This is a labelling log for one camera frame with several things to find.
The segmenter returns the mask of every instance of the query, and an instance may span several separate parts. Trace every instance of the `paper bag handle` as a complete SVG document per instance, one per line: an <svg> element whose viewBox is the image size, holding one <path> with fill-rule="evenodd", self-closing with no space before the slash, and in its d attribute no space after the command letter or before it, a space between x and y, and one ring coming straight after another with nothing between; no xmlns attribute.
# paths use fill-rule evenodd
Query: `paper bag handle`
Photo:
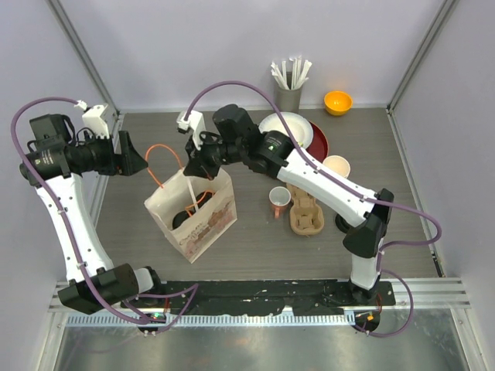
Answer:
<svg viewBox="0 0 495 371"><path fill-rule="evenodd" d="M148 161L148 158L149 158L149 153L150 153L153 149L155 149L155 148L157 148L157 147L166 148L166 149L168 149L169 151L171 151L171 152L172 152L172 154L176 157L176 160L177 160L177 162L179 163L179 167L180 167L180 168L183 168L183 164L182 164L182 162L180 161L179 155L177 155L177 154L176 154L176 152L175 152L173 149L171 149L168 145L162 145L162 144L152 145L150 148L148 148L148 151L146 151L146 155L145 155L145 160L146 160L146 161ZM152 170L151 170L149 167L148 167L148 169L147 169L147 170L148 170L149 174L152 176L153 180L156 182L156 184L158 184L158 185L160 186L160 188L163 188L163 184L162 184L162 182L160 182L160 181L158 180L158 178L156 178L156 176L155 176L155 174L152 172Z"/></svg>

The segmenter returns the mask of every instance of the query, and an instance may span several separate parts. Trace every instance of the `white paper cup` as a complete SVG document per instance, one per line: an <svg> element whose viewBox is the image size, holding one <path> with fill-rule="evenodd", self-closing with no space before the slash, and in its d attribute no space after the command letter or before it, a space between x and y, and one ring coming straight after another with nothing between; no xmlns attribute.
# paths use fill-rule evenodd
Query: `white paper cup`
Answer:
<svg viewBox="0 0 495 371"><path fill-rule="evenodd" d="M291 202L291 193L285 187L275 187L270 191L268 195L270 199L271 208L275 212L275 218L278 219L288 207L288 203Z"/></svg>
<svg viewBox="0 0 495 371"><path fill-rule="evenodd" d="M323 164L344 178L350 174L350 163L342 156L329 156L323 160Z"/></svg>

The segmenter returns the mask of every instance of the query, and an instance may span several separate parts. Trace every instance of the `paper bag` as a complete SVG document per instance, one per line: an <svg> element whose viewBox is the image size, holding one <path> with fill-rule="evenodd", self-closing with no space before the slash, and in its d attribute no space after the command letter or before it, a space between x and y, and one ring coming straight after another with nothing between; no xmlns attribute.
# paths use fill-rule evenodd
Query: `paper bag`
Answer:
<svg viewBox="0 0 495 371"><path fill-rule="evenodd" d="M193 263L237 220L237 211L232 179L223 169L220 169L214 180L191 176L188 178L195 196L208 189L215 193L180 227L172 229L174 216L193 203L182 170L163 183L163 188L158 188L145 201L145 207L166 239Z"/></svg>

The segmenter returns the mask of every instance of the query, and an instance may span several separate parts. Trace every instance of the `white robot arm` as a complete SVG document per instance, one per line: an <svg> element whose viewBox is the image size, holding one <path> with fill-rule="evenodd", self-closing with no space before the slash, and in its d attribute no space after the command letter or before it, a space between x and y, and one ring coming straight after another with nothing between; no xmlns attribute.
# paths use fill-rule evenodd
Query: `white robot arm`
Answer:
<svg viewBox="0 0 495 371"><path fill-rule="evenodd" d="M391 192L386 189L380 192L365 189L324 167L302 149L305 157L316 166L316 170L313 170L286 135L278 131L260 133L246 110L235 104L223 107L213 115L213 122L220 135L204 131L203 115L200 112L193 111L187 121L184 119L185 114L182 112L177 119L179 132L193 132L186 145L189 162L184 170L185 175L210 179L217 175L221 165L243 162L254 172L307 191L337 211L348 224L343 245L351 252L350 284L353 295L358 302L374 298L380 276L377 255L391 211L387 207L364 202L325 177L318 169L324 169L368 199L378 198L390 202L394 198Z"/></svg>
<svg viewBox="0 0 495 371"><path fill-rule="evenodd" d="M153 288L157 280L149 268L133 270L128 264L114 267L98 239L95 227L86 210L82 190L82 174L96 171L101 175L133 175L148 167L147 162L133 148L126 131L119 131L121 154L115 154L109 135L107 105L82 107L84 128L71 134L73 128L67 116L48 114L32 119L36 149L30 148L28 160L59 197L73 228L83 265L95 287L109 304L114 304ZM84 139L78 138L84 132ZM59 210L48 192L39 186L27 168L20 166L22 175L36 188L45 204L62 246L69 287L59 291L62 303L91 314L101 305L87 290Z"/></svg>

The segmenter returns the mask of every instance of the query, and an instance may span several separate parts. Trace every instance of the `metal floor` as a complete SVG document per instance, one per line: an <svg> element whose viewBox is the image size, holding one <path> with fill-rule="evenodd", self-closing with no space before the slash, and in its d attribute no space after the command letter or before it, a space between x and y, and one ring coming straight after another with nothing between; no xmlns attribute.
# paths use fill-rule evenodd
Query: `metal floor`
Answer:
<svg viewBox="0 0 495 371"><path fill-rule="evenodd" d="M259 123L270 111L253 111ZM349 179L367 188L390 189L398 203L414 205L411 190L385 109L353 109L343 117L324 110L302 110L301 115L326 134L330 154L350 162ZM211 114L207 130L214 131ZM176 130L177 114L128 114L128 130L139 151L165 143L186 161L186 136ZM177 163L165 149L152 152L150 165L165 181ZM143 202L156 184L146 171L130 178L111 177L98 222L98 236L116 265L152 266L163 280L311 279L349 277L350 255L342 246L343 234L334 226L335 213L320 203L326 225L320 235L301 237L290 229L288 215L274 220L268 192L279 181L254 174L244 165L225 167L234 184L237 222L194 264L165 239ZM387 240L424 240L417 216L392 213ZM428 247L394 247L384 256L383 267L403 277L436 277Z"/></svg>
<svg viewBox="0 0 495 371"><path fill-rule="evenodd" d="M380 332L397 329L407 315L384 311ZM132 327L66 328L55 370L469 369L449 309L417 310L410 327L389 339L366 337L348 325L173 328L155 338L136 333Z"/></svg>

